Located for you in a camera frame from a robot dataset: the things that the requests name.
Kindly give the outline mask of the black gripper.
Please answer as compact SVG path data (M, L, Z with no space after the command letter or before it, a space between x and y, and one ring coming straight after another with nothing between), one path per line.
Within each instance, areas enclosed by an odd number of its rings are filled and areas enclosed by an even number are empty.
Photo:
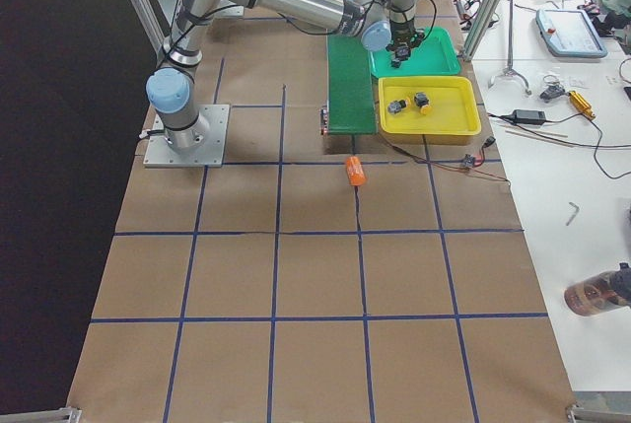
M386 51L396 52L396 47L407 45L410 50L418 48L426 38L424 29L415 29L414 22L389 21L391 42L386 46Z

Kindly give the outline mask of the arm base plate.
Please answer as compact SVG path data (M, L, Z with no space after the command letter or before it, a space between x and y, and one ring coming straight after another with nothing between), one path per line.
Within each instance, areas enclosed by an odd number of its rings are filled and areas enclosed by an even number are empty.
M223 165L230 105L196 105L198 117L188 129L168 130L156 114L144 157L146 168L220 168Z

